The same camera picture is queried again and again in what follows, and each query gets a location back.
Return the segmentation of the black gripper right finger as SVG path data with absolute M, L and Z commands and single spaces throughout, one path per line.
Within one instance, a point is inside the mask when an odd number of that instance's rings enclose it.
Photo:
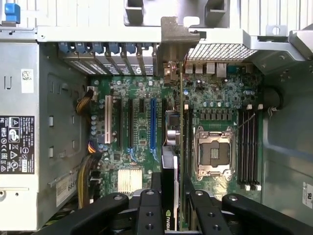
M 182 177 L 187 223 L 202 235 L 311 235 L 303 222 L 240 194 L 225 195 L 219 202 L 202 189 L 195 189 L 190 177 Z

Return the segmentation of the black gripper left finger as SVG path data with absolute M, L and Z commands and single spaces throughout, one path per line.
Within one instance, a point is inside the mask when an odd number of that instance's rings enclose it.
M 163 234 L 161 173 L 153 173 L 151 187 L 136 190 L 132 198 L 122 193 L 99 198 L 71 223 L 71 235 Z

